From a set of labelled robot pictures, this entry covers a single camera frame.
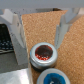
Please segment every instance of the blue round object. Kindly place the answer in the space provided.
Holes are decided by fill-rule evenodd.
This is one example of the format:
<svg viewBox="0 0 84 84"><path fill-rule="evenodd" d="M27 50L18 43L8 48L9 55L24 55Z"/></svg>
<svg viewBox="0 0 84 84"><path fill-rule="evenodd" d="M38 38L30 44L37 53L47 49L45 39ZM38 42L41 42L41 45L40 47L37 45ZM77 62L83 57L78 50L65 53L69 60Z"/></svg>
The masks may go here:
<svg viewBox="0 0 84 84"><path fill-rule="evenodd" d="M50 73L44 78L44 84L66 84L64 77L57 73Z"/></svg>

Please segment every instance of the red object inside cup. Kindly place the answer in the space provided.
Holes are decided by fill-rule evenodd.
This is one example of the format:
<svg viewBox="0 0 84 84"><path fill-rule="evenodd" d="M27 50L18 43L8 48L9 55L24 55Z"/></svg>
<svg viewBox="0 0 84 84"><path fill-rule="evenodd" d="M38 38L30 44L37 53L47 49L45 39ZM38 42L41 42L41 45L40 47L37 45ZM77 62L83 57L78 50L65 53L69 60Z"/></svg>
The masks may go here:
<svg viewBox="0 0 84 84"><path fill-rule="evenodd" d="M35 50L35 56L39 60L48 60L49 58L52 57L53 50L50 46L48 45L41 45Z"/></svg>

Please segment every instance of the cork board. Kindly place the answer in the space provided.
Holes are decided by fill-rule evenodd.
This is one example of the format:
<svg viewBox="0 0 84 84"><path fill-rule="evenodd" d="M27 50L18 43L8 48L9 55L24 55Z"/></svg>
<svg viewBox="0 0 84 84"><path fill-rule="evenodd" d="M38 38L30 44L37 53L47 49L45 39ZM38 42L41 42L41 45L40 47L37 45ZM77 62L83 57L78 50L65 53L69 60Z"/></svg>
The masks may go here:
<svg viewBox="0 0 84 84"><path fill-rule="evenodd" d="M28 52L39 42L48 42L54 45L56 25L61 15L66 11L22 15L25 38ZM55 68L63 71L70 79L71 84L84 84L84 16L71 26L70 31L58 51L58 60ZM33 82L36 84L41 72L32 68Z"/></svg>

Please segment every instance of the brown surface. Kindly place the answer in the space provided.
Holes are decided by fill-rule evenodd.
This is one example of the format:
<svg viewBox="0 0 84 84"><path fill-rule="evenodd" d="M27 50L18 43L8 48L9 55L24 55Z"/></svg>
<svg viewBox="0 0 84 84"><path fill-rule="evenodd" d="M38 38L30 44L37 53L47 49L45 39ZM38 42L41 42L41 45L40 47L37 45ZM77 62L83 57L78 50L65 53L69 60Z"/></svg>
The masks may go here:
<svg viewBox="0 0 84 84"><path fill-rule="evenodd" d="M56 25L66 11L27 14L22 16L28 50L39 42L54 45ZM57 69L62 70L71 84L84 84L84 16L77 20L58 49ZM36 84L40 72L32 68Z"/></svg>

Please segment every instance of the cylindrical container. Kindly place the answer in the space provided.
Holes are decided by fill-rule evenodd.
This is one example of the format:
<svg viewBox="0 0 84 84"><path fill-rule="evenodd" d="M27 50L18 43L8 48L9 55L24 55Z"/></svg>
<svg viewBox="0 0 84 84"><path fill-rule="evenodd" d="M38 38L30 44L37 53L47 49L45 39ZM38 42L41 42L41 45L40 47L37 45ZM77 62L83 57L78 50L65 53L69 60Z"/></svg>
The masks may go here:
<svg viewBox="0 0 84 84"><path fill-rule="evenodd" d="M30 62L37 69L54 67L57 60L57 51L50 43L38 43L30 51Z"/></svg>
<svg viewBox="0 0 84 84"><path fill-rule="evenodd" d="M70 84L70 81L62 71L50 68L40 74L37 84Z"/></svg>

